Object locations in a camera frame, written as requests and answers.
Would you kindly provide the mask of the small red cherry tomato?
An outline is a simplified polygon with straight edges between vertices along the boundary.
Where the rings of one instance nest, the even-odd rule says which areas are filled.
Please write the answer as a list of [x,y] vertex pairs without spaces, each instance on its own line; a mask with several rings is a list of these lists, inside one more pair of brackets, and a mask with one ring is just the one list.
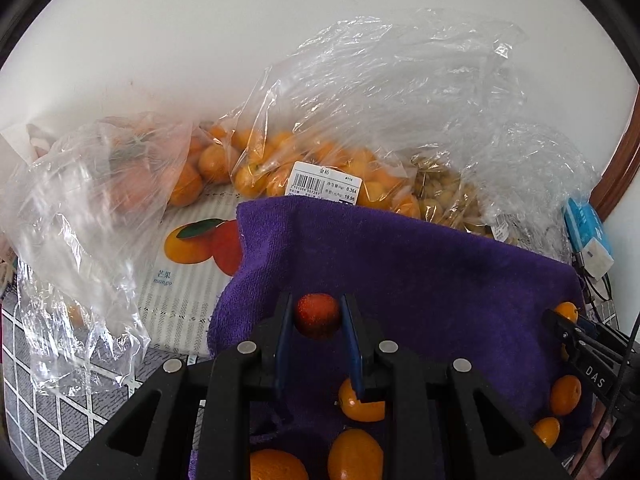
[[341,326],[341,309],[328,294],[314,292],[300,297],[294,309],[295,327],[303,336],[316,341],[333,337]]

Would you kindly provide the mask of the orange tangerine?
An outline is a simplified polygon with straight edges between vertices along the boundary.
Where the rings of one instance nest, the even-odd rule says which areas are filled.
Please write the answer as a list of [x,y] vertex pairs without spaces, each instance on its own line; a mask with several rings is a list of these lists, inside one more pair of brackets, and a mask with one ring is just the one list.
[[581,397],[582,383],[576,376],[560,377],[550,390],[550,410],[555,416],[566,416],[574,411]]
[[385,402],[361,402],[349,378],[338,389],[337,400],[343,414],[355,422],[382,422],[385,418]]
[[329,478],[381,480],[383,458],[383,450],[374,437],[361,429],[347,429],[331,446]]
[[564,301],[558,304],[553,311],[561,315],[563,318],[566,318],[571,323],[576,324],[579,318],[578,307],[576,307],[572,302]]

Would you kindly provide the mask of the small orange with stem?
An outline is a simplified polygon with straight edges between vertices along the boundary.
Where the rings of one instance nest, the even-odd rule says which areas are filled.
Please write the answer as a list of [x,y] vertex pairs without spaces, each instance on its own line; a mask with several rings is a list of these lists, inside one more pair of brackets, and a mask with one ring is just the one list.
[[560,421],[553,416],[539,419],[533,426],[534,434],[547,448],[552,448],[558,442],[560,431]]

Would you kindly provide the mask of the large orange mandarin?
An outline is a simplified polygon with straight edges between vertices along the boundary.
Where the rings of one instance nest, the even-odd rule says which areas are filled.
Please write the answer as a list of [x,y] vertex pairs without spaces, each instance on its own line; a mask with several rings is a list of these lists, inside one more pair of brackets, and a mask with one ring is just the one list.
[[293,454],[265,448],[250,454],[252,480],[308,480],[304,464]]

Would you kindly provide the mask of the clear bag of fruits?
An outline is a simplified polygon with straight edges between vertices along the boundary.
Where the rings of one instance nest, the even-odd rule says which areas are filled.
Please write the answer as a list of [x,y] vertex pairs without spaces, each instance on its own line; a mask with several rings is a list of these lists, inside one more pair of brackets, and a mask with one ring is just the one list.
[[156,113],[103,118],[63,134],[2,188],[39,393],[113,390],[141,365],[150,336],[139,292],[192,133],[190,120]]

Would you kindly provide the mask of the purple towel-covered tray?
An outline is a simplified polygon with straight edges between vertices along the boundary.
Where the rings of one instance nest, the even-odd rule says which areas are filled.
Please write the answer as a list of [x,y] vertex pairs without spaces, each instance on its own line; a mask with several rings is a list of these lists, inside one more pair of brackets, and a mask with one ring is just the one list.
[[[316,341],[294,323],[300,297],[355,296],[366,329],[364,403],[382,479],[562,479],[530,424],[558,371],[545,310],[582,296],[567,264],[481,236],[375,209],[300,196],[242,203],[242,260],[208,331],[213,357],[198,471],[250,474],[250,408],[282,428],[336,439],[329,395],[349,378],[340,328]],[[282,394],[273,385],[274,311],[293,296]]]

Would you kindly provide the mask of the fruit picture placemat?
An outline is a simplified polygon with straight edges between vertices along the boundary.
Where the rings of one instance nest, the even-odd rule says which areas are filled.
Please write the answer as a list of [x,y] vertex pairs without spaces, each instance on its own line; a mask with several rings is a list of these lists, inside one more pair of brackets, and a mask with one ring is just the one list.
[[241,202],[233,188],[218,186],[192,205],[166,211],[138,301],[152,348],[208,355],[209,323],[231,281],[210,251],[210,239],[218,226],[235,218]]

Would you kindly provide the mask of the blue tissue pack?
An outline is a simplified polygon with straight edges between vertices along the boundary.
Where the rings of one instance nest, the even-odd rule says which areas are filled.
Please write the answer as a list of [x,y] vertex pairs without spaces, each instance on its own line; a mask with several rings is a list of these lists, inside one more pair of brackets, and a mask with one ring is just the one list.
[[590,278],[599,281],[611,270],[614,258],[598,214],[590,203],[569,198],[564,207],[564,220],[574,253],[582,258]]

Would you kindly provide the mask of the bag of small kumquats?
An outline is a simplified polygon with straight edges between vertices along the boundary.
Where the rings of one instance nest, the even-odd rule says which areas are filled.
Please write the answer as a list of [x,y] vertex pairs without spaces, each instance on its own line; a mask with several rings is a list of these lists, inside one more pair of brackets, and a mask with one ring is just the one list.
[[419,219],[421,206],[411,191],[413,176],[414,171],[393,153],[329,136],[212,125],[192,134],[169,203],[190,206],[208,186],[230,184],[248,200],[306,196]]

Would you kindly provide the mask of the large clear plastic bag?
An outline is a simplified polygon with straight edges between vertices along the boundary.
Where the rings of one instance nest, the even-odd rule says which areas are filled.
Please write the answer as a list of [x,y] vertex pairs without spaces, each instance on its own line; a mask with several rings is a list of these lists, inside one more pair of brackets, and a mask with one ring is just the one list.
[[522,114],[523,31],[446,10],[337,22],[265,70],[234,125],[244,196],[281,196],[299,162],[359,183],[358,204],[570,260],[565,206],[596,170]]

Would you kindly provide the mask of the grey checked tablecloth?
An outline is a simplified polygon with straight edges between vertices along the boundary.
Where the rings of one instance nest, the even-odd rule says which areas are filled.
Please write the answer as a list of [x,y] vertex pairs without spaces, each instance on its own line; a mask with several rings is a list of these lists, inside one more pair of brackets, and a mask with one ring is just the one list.
[[30,379],[29,346],[16,281],[1,295],[1,418],[13,456],[31,479],[56,479],[79,452],[165,361],[188,365],[202,356],[151,348],[134,378],[107,392],[78,396],[41,394]]

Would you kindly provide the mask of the brown wooden door frame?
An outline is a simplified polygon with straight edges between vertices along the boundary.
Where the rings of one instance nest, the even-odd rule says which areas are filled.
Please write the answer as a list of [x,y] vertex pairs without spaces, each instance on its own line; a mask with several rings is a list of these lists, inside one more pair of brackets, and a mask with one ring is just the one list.
[[606,220],[625,195],[639,171],[640,164],[639,98],[634,102],[629,125],[590,196],[590,204],[602,221]]

